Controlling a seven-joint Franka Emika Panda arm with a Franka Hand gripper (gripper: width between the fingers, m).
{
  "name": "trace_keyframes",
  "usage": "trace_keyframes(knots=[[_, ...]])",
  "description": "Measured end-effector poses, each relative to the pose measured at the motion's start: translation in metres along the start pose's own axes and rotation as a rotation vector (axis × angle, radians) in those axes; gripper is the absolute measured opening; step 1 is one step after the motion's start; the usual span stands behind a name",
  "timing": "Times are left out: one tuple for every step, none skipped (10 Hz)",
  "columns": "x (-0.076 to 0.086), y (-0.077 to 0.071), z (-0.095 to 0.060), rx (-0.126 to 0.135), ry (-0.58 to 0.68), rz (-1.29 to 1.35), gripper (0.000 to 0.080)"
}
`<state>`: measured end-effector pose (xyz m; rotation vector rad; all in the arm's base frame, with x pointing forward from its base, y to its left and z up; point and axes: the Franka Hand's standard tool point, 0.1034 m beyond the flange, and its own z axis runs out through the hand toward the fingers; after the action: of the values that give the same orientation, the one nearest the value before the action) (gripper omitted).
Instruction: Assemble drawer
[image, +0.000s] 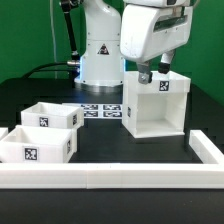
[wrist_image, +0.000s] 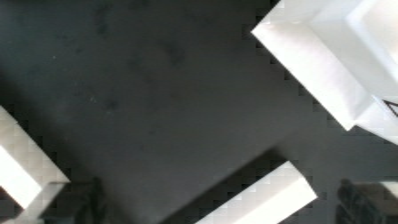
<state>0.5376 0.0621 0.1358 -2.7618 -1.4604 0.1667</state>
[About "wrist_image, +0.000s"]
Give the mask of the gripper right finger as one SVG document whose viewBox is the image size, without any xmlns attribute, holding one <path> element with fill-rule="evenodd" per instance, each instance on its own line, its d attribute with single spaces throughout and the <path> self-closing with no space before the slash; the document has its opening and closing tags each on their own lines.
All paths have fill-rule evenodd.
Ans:
<svg viewBox="0 0 398 224">
<path fill-rule="evenodd" d="M 335 224 L 398 224 L 398 181 L 341 180 Z"/>
</svg>

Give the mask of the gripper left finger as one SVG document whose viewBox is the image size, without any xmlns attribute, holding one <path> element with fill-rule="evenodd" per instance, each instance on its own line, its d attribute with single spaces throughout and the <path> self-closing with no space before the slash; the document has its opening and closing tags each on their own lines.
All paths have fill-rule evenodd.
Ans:
<svg viewBox="0 0 398 224">
<path fill-rule="evenodd" d="M 51 182 L 12 224 L 104 224 L 106 200 L 97 181 Z"/>
</svg>

